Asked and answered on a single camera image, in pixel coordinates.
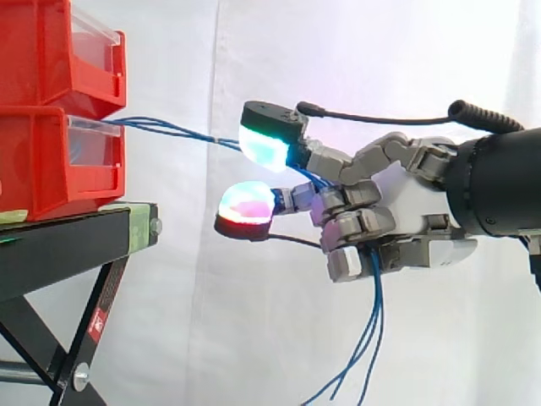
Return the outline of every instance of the label sticker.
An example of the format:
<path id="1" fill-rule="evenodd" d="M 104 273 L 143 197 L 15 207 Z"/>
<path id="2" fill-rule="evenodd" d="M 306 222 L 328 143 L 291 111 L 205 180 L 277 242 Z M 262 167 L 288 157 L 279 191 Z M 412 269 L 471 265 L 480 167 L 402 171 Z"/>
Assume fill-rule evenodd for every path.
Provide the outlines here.
<path id="1" fill-rule="evenodd" d="M 94 315 L 90 320 L 90 326 L 88 327 L 88 333 L 96 344 L 100 342 L 101 334 L 103 333 L 103 329 L 105 328 L 106 321 L 107 313 L 98 307 L 94 311 Z"/>

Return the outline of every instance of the coiled black cable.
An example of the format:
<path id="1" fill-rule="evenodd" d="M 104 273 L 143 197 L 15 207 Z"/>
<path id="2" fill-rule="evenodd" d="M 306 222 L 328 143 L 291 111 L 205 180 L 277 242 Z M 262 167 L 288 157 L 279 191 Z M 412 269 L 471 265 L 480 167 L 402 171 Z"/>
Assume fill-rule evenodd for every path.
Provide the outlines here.
<path id="1" fill-rule="evenodd" d="M 524 127 L 505 114 L 457 100 L 449 106 L 449 118 L 472 129 L 482 129 L 492 134 L 507 134 L 521 131 Z"/>

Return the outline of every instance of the black metal frame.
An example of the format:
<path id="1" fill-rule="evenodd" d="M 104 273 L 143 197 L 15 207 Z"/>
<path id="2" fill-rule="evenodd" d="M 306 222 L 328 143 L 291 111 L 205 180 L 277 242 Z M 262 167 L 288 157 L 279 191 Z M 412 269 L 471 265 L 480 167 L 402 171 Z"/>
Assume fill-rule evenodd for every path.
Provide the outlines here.
<path id="1" fill-rule="evenodd" d="M 158 221 L 156 205 L 149 207 L 149 222 Z M 78 365 L 91 366 L 122 280 L 130 254 L 130 212 L 124 207 L 0 226 L 0 333 L 26 362 L 0 362 L 0 381 L 40 382 L 52 390 L 51 406 L 106 406 L 90 383 L 76 390 L 74 373 Z M 150 232 L 148 246 L 156 243 L 157 233 Z M 101 271 L 66 351 L 25 294 L 98 266 Z"/>

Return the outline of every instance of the translucent dome sensor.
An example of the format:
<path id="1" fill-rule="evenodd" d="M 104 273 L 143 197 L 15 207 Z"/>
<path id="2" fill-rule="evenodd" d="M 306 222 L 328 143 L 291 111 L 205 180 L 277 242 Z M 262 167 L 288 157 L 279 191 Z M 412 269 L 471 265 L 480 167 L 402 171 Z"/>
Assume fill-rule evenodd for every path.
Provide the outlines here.
<path id="1" fill-rule="evenodd" d="M 286 169 L 289 145 L 283 141 L 241 126 L 238 131 L 238 143 L 250 161 L 259 163 L 262 167 L 276 173 Z"/>
<path id="2" fill-rule="evenodd" d="M 229 188 L 221 198 L 218 216 L 238 224 L 271 222 L 275 196 L 259 181 L 242 182 Z"/>

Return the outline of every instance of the black cable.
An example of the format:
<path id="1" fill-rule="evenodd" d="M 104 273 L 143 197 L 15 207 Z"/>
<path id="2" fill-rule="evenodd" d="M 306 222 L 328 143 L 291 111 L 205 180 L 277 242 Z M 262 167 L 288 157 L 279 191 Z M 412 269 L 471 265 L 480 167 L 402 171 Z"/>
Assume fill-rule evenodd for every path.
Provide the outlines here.
<path id="1" fill-rule="evenodd" d="M 290 237 L 288 235 L 280 235 L 280 234 L 269 234 L 267 238 L 280 239 L 282 241 L 290 241 L 292 243 L 302 244 L 308 247 L 317 248 L 318 250 L 321 250 L 321 245 L 317 243 L 313 243 L 312 241 L 307 241 L 305 239 L 298 239 L 297 237 Z"/>
<path id="2" fill-rule="evenodd" d="M 505 114 L 493 112 L 467 103 L 463 100 L 454 101 L 447 111 L 447 117 L 441 118 L 379 118 L 345 114 L 343 112 L 328 112 L 323 107 L 306 101 L 297 105 L 297 111 L 309 117 L 329 117 L 361 123 L 393 124 L 393 125 L 435 125 L 459 123 L 471 129 L 481 129 L 492 134 L 507 134 L 521 131 L 524 127 L 515 119 Z"/>
<path id="3" fill-rule="evenodd" d="M 379 118 L 358 116 L 356 114 L 345 114 L 343 112 L 328 112 L 323 107 L 316 106 L 306 101 L 301 101 L 297 105 L 298 112 L 309 117 L 330 117 L 339 118 L 342 120 L 359 121 L 361 123 L 373 124 L 394 124 L 394 125 L 435 125 L 452 122 L 452 118 Z"/>
<path id="4" fill-rule="evenodd" d="M 449 106 L 449 118 L 471 129 L 482 129 L 492 134 L 507 134 L 524 129 L 522 124 L 499 112 L 457 100 Z"/>

